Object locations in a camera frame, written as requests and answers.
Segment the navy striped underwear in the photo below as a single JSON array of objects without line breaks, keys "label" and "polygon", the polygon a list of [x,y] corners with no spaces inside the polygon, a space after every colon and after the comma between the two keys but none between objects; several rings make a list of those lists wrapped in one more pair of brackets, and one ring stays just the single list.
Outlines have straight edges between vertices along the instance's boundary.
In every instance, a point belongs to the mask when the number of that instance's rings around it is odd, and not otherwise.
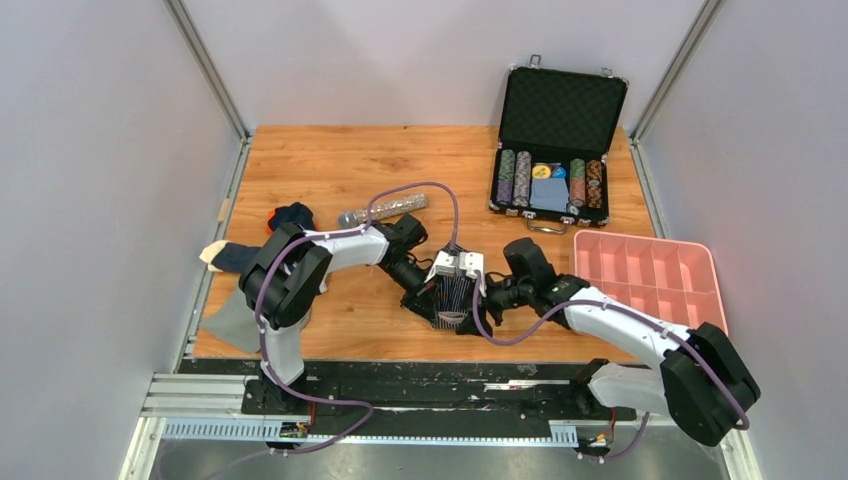
[{"label": "navy striped underwear", "polygon": [[436,316],[433,327],[457,330],[470,314],[474,281],[465,276],[437,276]]}]

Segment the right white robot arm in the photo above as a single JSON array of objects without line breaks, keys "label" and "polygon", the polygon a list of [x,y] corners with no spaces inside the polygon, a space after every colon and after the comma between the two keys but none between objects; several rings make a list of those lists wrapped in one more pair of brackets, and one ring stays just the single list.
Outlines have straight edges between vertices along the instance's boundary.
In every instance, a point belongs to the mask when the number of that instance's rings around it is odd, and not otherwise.
[{"label": "right white robot arm", "polygon": [[572,388],[577,413],[592,418],[608,407],[658,413],[706,446],[750,428],[747,413],[761,389],[722,329],[691,328],[627,306],[581,277],[557,272],[528,237],[508,244],[504,255],[511,274],[494,283],[485,278],[481,254],[459,256],[460,271],[475,282],[474,323],[489,342],[497,340],[484,327],[484,314],[499,320],[506,310],[529,306],[540,324],[598,338],[642,363],[602,363]]}]

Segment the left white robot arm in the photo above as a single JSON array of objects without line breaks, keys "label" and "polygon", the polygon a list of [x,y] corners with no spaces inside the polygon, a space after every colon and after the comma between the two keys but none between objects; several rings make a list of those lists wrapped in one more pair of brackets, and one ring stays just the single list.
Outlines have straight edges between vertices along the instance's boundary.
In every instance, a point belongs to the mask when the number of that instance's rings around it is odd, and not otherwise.
[{"label": "left white robot arm", "polygon": [[238,280],[258,328],[260,368],[271,381],[271,404],[293,413],[305,403],[300,334],[329,274],[376,265],[403,289],[403,308],[428,321],[438,319],[434,276],[411,254],[427,238],[423,224],[410,214],[346,230],[313,232],[284,223],[274,231]]}]

